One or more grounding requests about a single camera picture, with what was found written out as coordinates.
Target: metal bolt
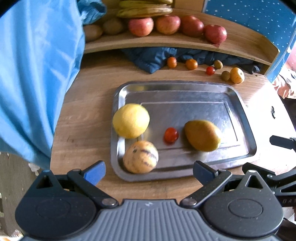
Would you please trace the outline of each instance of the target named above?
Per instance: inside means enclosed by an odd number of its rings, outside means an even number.
[[[105,206],[114,206],[117,201],[114,198],[104,198],[102,204]]]
[[[184,206],[188,206],[188,207],[194,206],[197,204],[197,201],[193,198],[184,198],[181,202]]]

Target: metal tray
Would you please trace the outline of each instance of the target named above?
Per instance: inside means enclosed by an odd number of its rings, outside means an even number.
[[[257,145],[246,117],[245,105],[229,85],[208,82],[148,81],[128,82],[115,92],[112,115],[127,103],[143,105],[149,112],[147,130],[137,139],[119,137],[111,130],[111,165],[126,181],[148,181],[192,175],[193,163],[201,160],[214,169],[231,168],[255,161]],[[213,122],[223,133],[220,147],[200,152],[188,143],[183,127],[187,121],[204,119]],[[178,130],[173,145],[163,141],[168,127]],[[132,174],[123,166],[125,150],[137,140],[152,142],[159,161],[147,174]]]

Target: red apple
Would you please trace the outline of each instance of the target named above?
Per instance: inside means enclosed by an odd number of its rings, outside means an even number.
[[[129,31],[138,37],[144,37],[150,34],[153,26],[152,18],[132,18],[128,22]]]
[[[219,25],[207,25],[204,32],[205,38],[213,44],[223,43],[227,38],[226,29]]]
[[[187,15],[181,18],[182,33],[189,37],[199,37],[203,34],[204,24],[198,18]]]
[[[156,20],[156,29],[162,34],[170,35],[178,31],[180,24],[178,16],[165,15]]]

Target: wooden shelf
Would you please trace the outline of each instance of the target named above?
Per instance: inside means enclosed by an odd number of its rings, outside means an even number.
[[[116,9],[109,11],[101,22],[106,18],[110,18],[116,11]],[[279,53],[278,48],[266,37],[240,24],[189,10],[174,9],[173,14],[180,17],[193,14],[203,21],[205,25],[219,24],[224,26],[228,33],[227,40],[219,47],[216,47],[203,38],[191,38],[181,33],[168,36],[153,31],[146,37],[138,38],[127,31],[115,36],[103,35],[100,39],[87,43],[84,53],[130,47],[183,47],[231,54],[251,59],[268,66],[272,65],[272,62]]]

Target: wooden table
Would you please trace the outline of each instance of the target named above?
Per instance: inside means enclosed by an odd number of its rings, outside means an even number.
[[[110,164],[110,133],[113,94],[118,86],[132,81],[146,80],[195,80],[223,83],[220,74],[230,67],[205,74],[207,66],[188,71],[184,64],[175,69],[167,67],[154,74],[139,70],[118,50],[84,56],[81,70],[67,92],[56,127],[52,148],[51,170],[55,174],[85,169],[98,160],[106,163],[107,173],[98,187],[117,200],[169,199],[180,201],[201,187],[193,177],[129,183],[117,177]],[[296,166],[293,150],[272,146],[272,135],[295,137],[296,133],[279,96],[265,76],[245,74],[237,89],[247,108],[247,116],[257,142],[259,160],[255,164],[278,173]],[[276,118],[271,115],[274,107]],[[241,174],[241,167],[233,168]]]

